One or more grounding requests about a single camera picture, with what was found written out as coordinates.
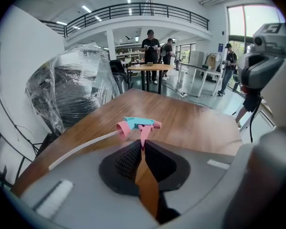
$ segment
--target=pink spray nozzle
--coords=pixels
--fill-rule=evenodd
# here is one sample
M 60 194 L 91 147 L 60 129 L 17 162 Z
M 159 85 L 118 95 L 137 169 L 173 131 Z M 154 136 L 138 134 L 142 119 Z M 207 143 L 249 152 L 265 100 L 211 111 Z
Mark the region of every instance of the pink spray nozzle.
M 127 124 L 126 121 L 120 121 L 119 123 L 117 123 L 116 124 L 116 129 L 118 131 L 120 131 L 120 133 L 119 133 L 120 139 L 124 139 L 131 132 L 131 129 L 129 128 L 129 125 Z
M 161 125 L 162 125 L 162 123 L 161 122 L 159 122 L 159 121 L 154 121 L 154 123 L 153 123 L 153 126 L 154 126 L 154 128 L 156 128 L 156 129 L 161 129 Z

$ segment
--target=wooden table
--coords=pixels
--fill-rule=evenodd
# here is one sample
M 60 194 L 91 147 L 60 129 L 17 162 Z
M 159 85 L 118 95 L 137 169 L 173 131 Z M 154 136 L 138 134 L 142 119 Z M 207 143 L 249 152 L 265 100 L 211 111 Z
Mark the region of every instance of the wooden table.
M 142 90 L 145 91 L 145 71 L 146 71 L 146 90 L 149 92 L 149 73 L 147 71 L 159 71 L 159 87 L 158 94 L 161 94 L 162 90 L 162 73 L 163 71 L 173 69 L 172 66 L 168 64 L 154 63 L 152 66 L 147 66 L 147 64 L 142 64 L 140 67 L 131 66 L 128 67 L 128 70 L 141 71 L 141 81 L 142 81 Z
M 207 69 L 204 69 L 204 68 L 202 68 L 202 67 L 198 67 L 198 66 L 191 65 L 191 64 L 188 64 L 188 63 L 182 63 L 182 62 L 180 62 L 180 70 L 179 70 L 179 74 L 178 74 L 178 83 L 180 82 L 180 78 L 181 78 L 182 65 L 186 65 L 186 66 L 188 66 L 188 67 L 193 67 L 193 68 L 195 68 L 194 74 L 193 74 L 192 83 L 194 82 L 194 78 L 195 78 L 195 75 L 196 75 L 196 71 L 197 71 L 197 70 L 204 72 L 204 77 L 203 77 L 203 79 L 202 79 L 201 87 L 200 87 L 200 89 L 199 89 L 199 92 L 198 92 L 197 97 L 200 97 L 202 88 L 204 87 L 204 83 L 205 83 L 206 76 L 207 76 L 208 74 L 218 75 L 219 77 L 222 75 L 221 72 L 217 72 L 217 71 L 215 71 L 215 70 L 207 70 Z M 218 84 L 219 84 L 219 79 L 217 79 L 217 83 L 216 83 L 216 86 L 215 86 L 214 91 L 213 91 L 213 93 L 212 93 L 212 96 L 215 95 L 215 92 L 216 92 L 216 89 L 217 89 L 217 87 L 218 87 Z
M 122 121 L 124 116 L 162 122 L 162 128 L 154 129 L 149 139 L 180 148 L 235 155 L 242 144 L 237 124 L 231 116 L 174 98 L 131 89 L 96 109 L 57 138 L 28 166 L 11 191 L 20 196 L 30 184 L 48 172 L 49 165 L 57 158 L 80 144 L 116 130 L 116 123 Z M 140 132 L 134 130 L 127 141 L 139 138 Z M 74 155 L 120 143 L 117 136 L 112 136 Z M 158 186 L 144 156 L 138 168 L 136 184 L 140 188 L 142 203 L 155 216 Z

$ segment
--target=railing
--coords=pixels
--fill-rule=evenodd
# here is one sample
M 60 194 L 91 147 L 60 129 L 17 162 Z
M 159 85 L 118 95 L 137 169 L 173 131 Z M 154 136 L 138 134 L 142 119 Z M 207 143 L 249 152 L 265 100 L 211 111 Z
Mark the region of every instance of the railing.
M 59 25 L 59 24 L 57 24 L 55 22 L 51 22 L 51 21 L 40 21 L 40 22 L 49 26 L 53 31 L 57 32 L 59 35 L 62 35 L 64 38 L 67 37 L 65 25 Z
M 58 34 L 61 34 L 63 37 L 66 38 L 70 34 L 75 33 L 77 30 L 99 23 L 101 21 L 138 15 L 179 18 L 186 22 L 199 25 L 207 30 L 209 29 L 209 20 L 204 18 L 203 16 L 171 5 L 148 2 L 122 3 L 101 8 L 76 18 L 75 20 L 68 23 L 66 26 L 58 25 L 57 23 L 49 21 L 41 22 L 45 23 L 53 30 L 55 30 Z

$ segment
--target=floor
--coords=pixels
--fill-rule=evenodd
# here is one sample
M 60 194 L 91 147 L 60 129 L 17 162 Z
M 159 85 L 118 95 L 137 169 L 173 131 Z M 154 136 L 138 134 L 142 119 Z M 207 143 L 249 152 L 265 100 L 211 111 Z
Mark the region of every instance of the floor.
M 188 94 L 187 97 L 180 98 L 180 101 L 187 101 L 192 102 L 195 104 L 199 104 L 202 106 L 208 106 L 212 109 L 215 109 L 217 111 L 220 111 L 222 113 L 225 113 L 227 115 L 232 115 L 234 112 L 237 115 L 237 112 L 242 107 L 242 103 L 244 99 L 232 92 L 230 88 L 227 88 L 225 91 L 225 95 L 223 97 L 214 96 L 212 97 L 213 90 L 215 88 L 215 83 L 205 81 L 204 88 L 201 92 L 200 97 L 196 97 L 198 94 L 198 91 L 200 89 L 202 78 L 199 77 L 199 74 L 197 72 L 195 80 L 193 83 L 192 76 L 188 75 L 187 73 L 184 73 L 181 75 L 180 83 L 178 83 L 178 71 L 175 69 L 170 70 L 168 72 L 168 76 L 170 77 L 166 82 L 163 81 L 162 86 L 162 95 L 173 97 L 176 99 L 179 99 L 178 91 L 185 92 Z M 141 75 L 139 74 L 136 77 L 132 77 L 133 81 L 133 88 L 142 89 L 141 86 Z M 153 83 L 150 83 L 150 90 L 151 91 L 158 91 L 158 85 L 155 85 Z M 241 119 L 240 124 L 243 124 L 246 122 L 248 118 L 250 118 L 251 113 L 245 114 L 245 116 Z M 270 132 L 273 129 L 273 125 L 271 125 L 268 121 L 266 121 L 263 114 L 259 114 L 252 123 L 252 137 L 253 142 L 258 142 L 259 138 L 267 133 Z M 242 133 L 242 140 L 243 143 L 250 143 L 250 132 L 249 128 L 245 129 Z

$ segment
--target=white desk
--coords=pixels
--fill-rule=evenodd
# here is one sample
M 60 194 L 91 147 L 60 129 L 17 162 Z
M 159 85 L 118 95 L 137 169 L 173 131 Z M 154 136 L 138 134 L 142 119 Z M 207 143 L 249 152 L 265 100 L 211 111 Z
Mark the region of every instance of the white desk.
M 202 88 L 204 87 L 204 83 L 205 83 L 205 79 L 206 79 L 207 74 L 210 74 L 210 75 L 218 75 L 219 78 L 217 79 L 217 83 L 216 83 L 216 86 L 215 86 L 215 88 L 214 88 L 214 91 L 213 91 L 212 96 L 215 95 L 216 89 L 217 89 L 218 84 L 219 84 L 220 76 L 222 75 L 221 72 L 217 72 L 217 71 L 213 71 L 213 70 L 207 70 L 207 69 L 204 69 L 204 68 L 201 68 L 201 67 L 197 67 L 197 66 L 188 64 L 188 63 L 182 63 L 182 62 L 180 62 L 180 70 L 179 70 L 179 74 L 178 74 L 178 83 L 180 83 L 182 65 L 195 68 L 194 75 L 193 75 L 193 79 L 192 79 L 192 83 L 194 82 L 194 79 L 195 79 L 196 70 L 199 70 L 199 71 L 204 72 L 204 77 L 203 77 L 203 79 L 202 79 L 202 84 L 201 84 L 201 87 L 200 87 L 200 89 L 199 89 L 199 92 L 198 92 L 197 97 L 200 97 Z

